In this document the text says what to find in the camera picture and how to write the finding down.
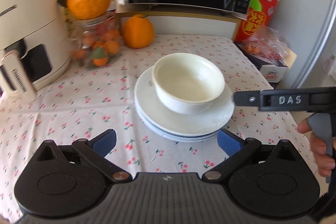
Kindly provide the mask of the right hand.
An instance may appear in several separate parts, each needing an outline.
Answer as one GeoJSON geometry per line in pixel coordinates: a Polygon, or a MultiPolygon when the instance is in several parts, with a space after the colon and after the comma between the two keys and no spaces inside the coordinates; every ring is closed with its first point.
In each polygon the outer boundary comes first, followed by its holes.
{"type": "Polygon", "coordinates": [[[308,125],[307,119],[301,121],[297,126],[297,131],[301,134],[311,132],[310,150],[313,153],[315,162],[318,166],[318,173],[322,177],[330,177],[332,170],[335,168],[335,160],[326,154],[326,143],[314,135],[314,132],[312,132],[308,125]]]}

